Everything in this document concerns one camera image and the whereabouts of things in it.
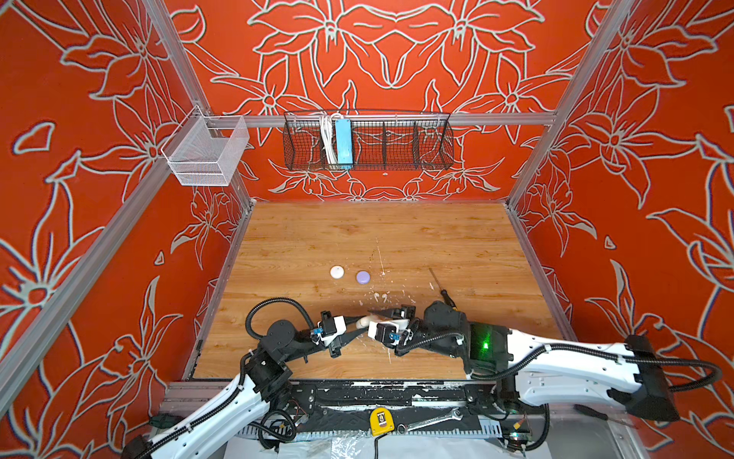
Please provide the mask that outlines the purple round case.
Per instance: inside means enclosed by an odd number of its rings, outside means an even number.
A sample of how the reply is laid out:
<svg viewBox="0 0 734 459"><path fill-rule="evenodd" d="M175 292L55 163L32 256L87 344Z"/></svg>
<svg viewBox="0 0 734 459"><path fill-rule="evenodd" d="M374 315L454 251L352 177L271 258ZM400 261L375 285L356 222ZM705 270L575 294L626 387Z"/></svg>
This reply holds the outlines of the purple round case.
<svg viewBox="0 0 734 459"><path fill-rule="evenodd" d="M371 275L367 271L359 271L356 275L357 283L360 285L366 285L371 282Z"/></svg>

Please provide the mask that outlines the white earbuds charging case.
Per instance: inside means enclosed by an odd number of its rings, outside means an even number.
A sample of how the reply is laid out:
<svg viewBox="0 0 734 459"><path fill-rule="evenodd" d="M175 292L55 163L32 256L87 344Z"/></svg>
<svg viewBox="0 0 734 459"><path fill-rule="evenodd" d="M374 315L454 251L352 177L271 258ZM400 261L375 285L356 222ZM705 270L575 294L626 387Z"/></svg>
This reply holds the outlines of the white earbuds charging case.
<svg viewBox="0 0 734 459"><path fill-rule="evenodd" d="M332 279L341 279L345 275L345 269L340 265L334 265L330 269L330 276Z"/></svg>

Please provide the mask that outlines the small white case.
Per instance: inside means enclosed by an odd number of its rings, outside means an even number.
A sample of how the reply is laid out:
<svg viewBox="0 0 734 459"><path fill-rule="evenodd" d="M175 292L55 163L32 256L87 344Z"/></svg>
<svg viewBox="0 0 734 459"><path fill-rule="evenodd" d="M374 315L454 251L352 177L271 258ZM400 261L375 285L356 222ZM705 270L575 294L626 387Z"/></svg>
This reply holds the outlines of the small white case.
<svg viewBox="0 0 734 459"><path fill-rule="evenodd" d="M378 318L377 317L375 317L375 316L365 316L365 317L361 317L356 322L356 327L357 327L357 329L368 329L371 326L372 323L376 323L376 322L378 322Z"/></svg>

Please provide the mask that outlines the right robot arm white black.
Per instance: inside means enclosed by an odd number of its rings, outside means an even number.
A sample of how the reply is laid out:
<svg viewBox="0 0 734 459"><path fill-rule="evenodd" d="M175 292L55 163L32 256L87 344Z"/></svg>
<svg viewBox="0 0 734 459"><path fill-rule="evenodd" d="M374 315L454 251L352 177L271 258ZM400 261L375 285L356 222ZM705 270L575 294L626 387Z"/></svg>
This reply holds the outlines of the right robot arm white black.
<svg viewBox="0 0 734 459"><path fill-rule="evenodd" d="M357 321L398 357L415 350L461 360L471 381L491 383L505 412L554 404L606 405L645 421L677 422L677 393L722 379L709 361L667 359L649 340L567 342L470 321L453 303L435 301L418 317L412 306L373 310Z"/></svg>

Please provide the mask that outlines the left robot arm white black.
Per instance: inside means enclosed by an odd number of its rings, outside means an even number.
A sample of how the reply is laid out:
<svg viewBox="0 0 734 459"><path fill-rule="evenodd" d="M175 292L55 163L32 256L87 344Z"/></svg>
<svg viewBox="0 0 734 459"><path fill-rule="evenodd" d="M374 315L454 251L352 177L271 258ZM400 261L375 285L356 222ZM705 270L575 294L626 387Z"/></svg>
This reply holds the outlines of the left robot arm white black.
<svg viewBox="0 0 734 459"><path fill-rule="evenodd" d="M271 325L261 335L252 319L273 304L288 304L304 317L307 328L298 331L286 319ZM269 298L254 306L246 316L246 331L258 340L256 350L244 355L239 374L216 396L172 428L151 439L138 436L123 449L123 458L206 458L231 440L244 426L269 428L259 420L268 413L287 417L282 410L290 398L292 371L287 363L328 351L333 358L341 348L367 331L367 317L333 316L321 313L314 322L305 308L290 298Z"/></svg>

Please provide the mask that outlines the yellow black screwdriver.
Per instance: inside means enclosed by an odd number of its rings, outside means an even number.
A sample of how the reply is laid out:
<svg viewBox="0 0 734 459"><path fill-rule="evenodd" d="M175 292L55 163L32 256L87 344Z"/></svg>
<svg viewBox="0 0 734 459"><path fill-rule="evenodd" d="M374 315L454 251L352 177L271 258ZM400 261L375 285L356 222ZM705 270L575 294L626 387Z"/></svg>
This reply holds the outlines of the yellow black screwdriver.
<svg viewBox="0 0 734 459"><path fill-rule="evenodd" d="M449 292L447 291L447 289L443 288L443 284L441 283L441 281L439 281L439 279L438 279L437 275L435 274L434 270L432 268L429 268L429 272L431 273L431 275L432 275L432 277L433 277L433 279L434 279L434 281L435 281L435 283L436 283L436 285L437 285L437 287L438 287L438 289L440 291L440 295L441 295L441 297L443 299L443 302L447 306L449 306L450 308L456 310L457 309L457 305L456 305L455 301L451 298L451 296L450 296Z"/></svg>

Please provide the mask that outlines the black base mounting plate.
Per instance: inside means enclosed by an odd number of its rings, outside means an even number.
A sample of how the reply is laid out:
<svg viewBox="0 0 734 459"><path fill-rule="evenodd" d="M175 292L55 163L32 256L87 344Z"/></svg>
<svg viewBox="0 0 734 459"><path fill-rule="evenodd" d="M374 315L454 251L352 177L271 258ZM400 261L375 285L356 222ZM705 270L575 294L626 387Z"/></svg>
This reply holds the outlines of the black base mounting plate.
<svg viewBox="0 0 734 459"><path fill-rule="evenodd" d="M542 407L503 402L494 384L475 382L298 380L287 384L273 405L286 411L300 432L367 433L370 415L380 407L389 411L396 425L453 410L462 416L422 428L425 433L499 433L515 421L545 414Z"/></svg>

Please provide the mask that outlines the yellow tape measure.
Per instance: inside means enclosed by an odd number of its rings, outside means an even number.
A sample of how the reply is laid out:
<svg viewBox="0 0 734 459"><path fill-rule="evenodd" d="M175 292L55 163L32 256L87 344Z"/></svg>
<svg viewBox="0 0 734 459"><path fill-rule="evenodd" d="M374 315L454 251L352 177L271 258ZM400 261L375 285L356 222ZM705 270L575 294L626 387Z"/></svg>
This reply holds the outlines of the yellow tape measure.
<svg viewBox="0 0 734 459"><path fill-rule="evenodd" d="M396 429L392 413L386 407L377 407L369 417L370 432L373 437L384 436Z"/></svg>

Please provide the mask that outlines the silver wrench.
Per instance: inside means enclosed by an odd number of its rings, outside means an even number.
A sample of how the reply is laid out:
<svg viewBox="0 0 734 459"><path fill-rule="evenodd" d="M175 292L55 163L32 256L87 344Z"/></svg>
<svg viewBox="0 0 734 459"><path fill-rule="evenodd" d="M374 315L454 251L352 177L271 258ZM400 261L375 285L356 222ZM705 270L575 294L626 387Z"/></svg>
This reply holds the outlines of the silver wrench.
<svg viewBox="0 0 734 459"><path fill-rule="evenodd" d="M451 411L444 413L439 416L435 416L426 420L422 420L419 422L411 423L411 424L400 424L397 426L397 433L398 434L407 434L408 432L413 432L416 430L423 430L424 428L428 428L429 426L436 426L443 422L447 421L460 421L464 418L463 413L460 411L460 409L451 409Z"/></svg>

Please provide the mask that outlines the light blue box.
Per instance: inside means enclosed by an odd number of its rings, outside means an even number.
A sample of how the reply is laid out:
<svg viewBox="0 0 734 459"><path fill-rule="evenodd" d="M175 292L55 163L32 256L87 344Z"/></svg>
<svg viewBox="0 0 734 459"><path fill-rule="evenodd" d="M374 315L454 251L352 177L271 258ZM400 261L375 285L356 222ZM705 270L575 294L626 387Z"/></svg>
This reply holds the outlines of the light blue box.
<svg viewBox="0 0 734 459"><path fill-rule="evenodd" d="M344 118L336 119L335 132L338 164L344 169L352 168L354 165L354 153L351 121Z"/></svg>

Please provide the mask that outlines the clear plastic bin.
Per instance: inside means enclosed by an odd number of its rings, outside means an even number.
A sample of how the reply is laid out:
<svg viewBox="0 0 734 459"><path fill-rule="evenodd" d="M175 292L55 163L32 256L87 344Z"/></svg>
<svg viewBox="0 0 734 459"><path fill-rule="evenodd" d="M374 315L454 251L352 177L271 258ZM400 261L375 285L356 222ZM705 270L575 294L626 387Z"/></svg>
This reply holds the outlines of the clear plastic bin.
<svg viewBox="0 0 734 459"><path fill-rule="evenodd" d="M227 136L218 137L208 117L192 115L180 124L162 147L162 156L184 187L227 187L250 142L242 117Z"/></svg>

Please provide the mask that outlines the green handled tool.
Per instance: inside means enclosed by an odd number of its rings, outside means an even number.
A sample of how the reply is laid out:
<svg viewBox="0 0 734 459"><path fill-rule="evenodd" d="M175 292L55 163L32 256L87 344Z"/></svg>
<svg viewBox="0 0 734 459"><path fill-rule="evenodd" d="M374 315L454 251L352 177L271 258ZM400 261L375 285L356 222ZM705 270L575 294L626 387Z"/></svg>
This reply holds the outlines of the green handled tool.
<svg viewBox="0 0 734 459"><path fill-rule="evenodd" d="M152 416L149 419L148 424L151 428L156 428L156 430L168 430L169 428L173 428L179 424L181 420L183 420L181 416L170 413L160 413Z"/></svg>

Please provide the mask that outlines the black screwdriver on frame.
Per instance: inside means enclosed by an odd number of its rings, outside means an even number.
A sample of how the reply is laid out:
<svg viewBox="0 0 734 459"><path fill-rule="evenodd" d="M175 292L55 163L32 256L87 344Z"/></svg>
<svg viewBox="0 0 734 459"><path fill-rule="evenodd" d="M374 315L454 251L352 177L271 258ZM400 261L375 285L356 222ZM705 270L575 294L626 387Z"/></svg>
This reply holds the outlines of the black screwdriver on frame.
<svg viewBox="0 0 734 459"><path fill-rule="evenodd" d="M598 419L598 420L603 421L603 422L606 422L606 423L614 423L614 424L618 424L618 425L621 425L621 426L628 426L629 428L635 428L635 426L632 423L630 423L630 422L623 421L623 420L621 420L619 418L615 418L613 416L610 416L607 413L604 413L602 411L593 409L592 407L588 407L588 405L574 404L573 405L573 410L575 412L577 412L578 414L581 414L581 415L584 415L584 416L587 416L587 417L591 417L591 418L594 418L594 419Z"/></svg>

